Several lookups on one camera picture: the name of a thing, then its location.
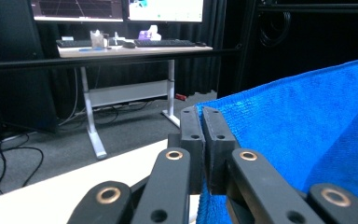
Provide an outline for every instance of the desk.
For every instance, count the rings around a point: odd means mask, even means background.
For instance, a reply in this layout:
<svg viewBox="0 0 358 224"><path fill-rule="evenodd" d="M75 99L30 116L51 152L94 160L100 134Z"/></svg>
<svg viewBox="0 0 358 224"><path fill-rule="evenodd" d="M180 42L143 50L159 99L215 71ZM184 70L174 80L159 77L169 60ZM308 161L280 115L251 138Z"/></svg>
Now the desk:
<svg viewBox="0 0 358 224"><path fill-rule="evenodd" d="M192 52L201 50L212 50L209 47L181 47L181 48L135 48L125 49L121 46L114 46L111 49L103 50L86 50L79 51L76 49L60 49L59 53L62 58L84 58L95 56L112 56L112 55L153 55L173 52ZM180 126L179 119L173 114L173 99L174 99L174 60L168 60L168 79L163 81L139 83L132 85L125 85L119 87L101 88L97 90L90 90L87 81L86 68L81 67L80 72L83 83L83 94L86 102L87 118L88 118L88 133L94 148L95 155L98 159L106 158L106 151L100 136L95 128L92 108L100 105L111 105L122 102L129 102L153 97L168 95L167 110L163 110L162 114L172 121L177 127Z"/></svg>
<svg viewBox="0 0 358 224"><path fill-rule="evenodd" d="M0 223L66 223L92 187L108 180L136 184L151 174L157 155L165 148L167 140L156 142L1 195ZM191 220L197 215L198 198L190 196Z"/></svg>

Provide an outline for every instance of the blue cloth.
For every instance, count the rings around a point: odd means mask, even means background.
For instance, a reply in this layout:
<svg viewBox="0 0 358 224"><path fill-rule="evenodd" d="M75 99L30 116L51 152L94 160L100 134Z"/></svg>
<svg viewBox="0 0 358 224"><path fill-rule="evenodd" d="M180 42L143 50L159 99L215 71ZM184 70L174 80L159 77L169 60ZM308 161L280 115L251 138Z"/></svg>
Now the blue cloth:
<svg viewBox="0 0 358 224"><path fill-rule="evenodd" d="M196 104L200 113L204 105L295 189L332 183L358 197L358 61ZM197 223L231 223L225 200L204 188Z"/></svg>

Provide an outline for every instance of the metal bar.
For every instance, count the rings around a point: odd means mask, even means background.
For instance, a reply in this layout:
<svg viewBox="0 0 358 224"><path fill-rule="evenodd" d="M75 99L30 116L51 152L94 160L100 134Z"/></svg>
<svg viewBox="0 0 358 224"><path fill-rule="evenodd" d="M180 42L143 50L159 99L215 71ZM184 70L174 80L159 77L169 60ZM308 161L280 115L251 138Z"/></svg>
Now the metal bar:
<svg viewBox="0 0 358 224"><path fill-rule="evenodd" d="M162 150L131 223L188 223L190 154L179 147Z"/></svg>
<svg viewBox="0 0 358 224"><path fill-rule="evenodd" d="M95 156L98 160L105 159L107 154L101 141L100 135L98 135L97 129L95 128L94 116L92 113L92 103L90 99L89 84L87 81L86 68L81 67L81 78L83 83L83 95L87 110L87 132L89 134L89 140L91 141L92 148L94 149Z"/></svg>
<svg viewBox="0 0 358 224"><path fill-rule="evenodd" d="M89 90L92 106L112 105L167 95L167 80Z"/></svg>
<svg viewBox="0 0 358 224"><path fill-rule="evenodd" d="M251 70L253 51L255 48L256 36L257 36L257 24L258 24L258 13L256 12L257 4L256 1L246 1L246 7L244 9L245 19L241 27L241 44L243 52L238 64L238 74L234 83L234 92L243 90L244 82L250 76L248 71Z"/></svg>
<svg viewBox="0 0 358 224"><path fill-rule="evenodd" d="M34 70L34 69L55 69L95 65L114 65L125 63L147 63L157 61L167 61L171 59L188 59L197 57L218 57L226 55L235 55L240 53L239 49L220 49L203 50L192 52L160 53L150 55L121 55L121 56L103 56L89 58L71 58L71 59L47 59L32 61L16 61L0 63L0 71L6 70Z"/></svg>
<svg viewBox="0 0 358 224"><path fill-rule="evenodd" d="M174 125L176 125L176 127L180 128L180 120L173 114L173 96L175 95L175 60L168 60L167 95L167 109L162 110L162 114Z"/></svg>
<svg viewBox="0 0 358 224"><path fill-rule="evenodd" d="M272 4L259 5L258 11L358 13L358 4Z"/></svg>
<svg viewBox="0 0 358 224"><path fill-rule="evenodd" d="M324 223L260 153L232 151L228 170L255 223Z"/></svg>

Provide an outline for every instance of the gray floor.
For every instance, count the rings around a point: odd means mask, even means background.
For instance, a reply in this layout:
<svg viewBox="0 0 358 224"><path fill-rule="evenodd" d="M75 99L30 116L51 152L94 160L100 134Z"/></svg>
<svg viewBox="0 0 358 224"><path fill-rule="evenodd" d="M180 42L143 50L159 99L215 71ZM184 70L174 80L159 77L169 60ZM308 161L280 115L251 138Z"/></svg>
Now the gray floor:
<svg viewBox="0 0 358 224"><path fill-rule="evenodd" d="M208 94L196 93L186 101L175 100L174 114L179 118L183 108L215 98L216 92L212 91ZM115 113L112 110L95 115L96 123L101 123L97 130L108 158L166 139L168 133L179 133L179 129L160 113L167 106L166 100L153 101L137 110L143 105L118 108L121 111L113 122ZM61 130L57 134L30 133L28 141L21 146L31 148L5 152L7 169L0 190L8 193L21 188L41 160L41 154L33 148L41 149L44 159L29 185L98 162L87 135L87 121L84 116L82 118L60 126ZM26 135L20 136L6 141L2 148L18 146L26 140ZM2 169L3 161L0 157L0 175Z"/></svg>

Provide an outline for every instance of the computer monitor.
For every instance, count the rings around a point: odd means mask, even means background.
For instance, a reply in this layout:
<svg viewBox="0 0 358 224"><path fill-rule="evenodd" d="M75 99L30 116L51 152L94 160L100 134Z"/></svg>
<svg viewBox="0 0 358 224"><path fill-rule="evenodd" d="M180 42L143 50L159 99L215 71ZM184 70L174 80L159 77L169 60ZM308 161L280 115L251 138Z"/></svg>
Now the computer monitor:
<svg viewBox="0 0 358 224"><path fill-rule="evenodd" d="M36 21L123 21L122 0L31 0Z"/></svg>
<svg viewBox="0 0 358 224"><path fill-rule="evenodd" d="M203 0L129 1L129 21L202 22Z"/></svg>

